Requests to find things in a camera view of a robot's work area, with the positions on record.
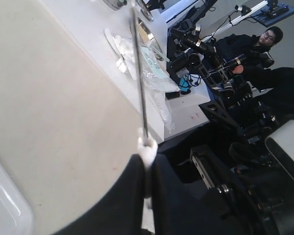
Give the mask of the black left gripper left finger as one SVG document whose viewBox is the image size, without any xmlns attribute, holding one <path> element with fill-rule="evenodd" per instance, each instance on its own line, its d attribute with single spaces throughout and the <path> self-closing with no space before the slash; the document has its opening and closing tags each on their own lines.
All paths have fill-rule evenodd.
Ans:
<svg viewBox="0 0 294 235">
<path fill-rule="evenodd" d="M 130 157 L 109 191 L 86 213 L 56 235 L 140 235 L 145 195 L 145 168 Z"/>
</svg>

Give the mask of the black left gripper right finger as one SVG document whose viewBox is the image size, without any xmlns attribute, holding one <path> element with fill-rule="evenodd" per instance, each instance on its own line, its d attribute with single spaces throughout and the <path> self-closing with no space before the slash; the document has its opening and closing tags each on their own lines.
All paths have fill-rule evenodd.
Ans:
<svg viewBox="0 0 294 235">
<path fill-rule="evenodd" d="M 223 196 L 210 189 L 197 198 L 184 186 L 164 155 L 152 165 L 152 209 L 157 235 L 244 235 Z"/>
</svg>

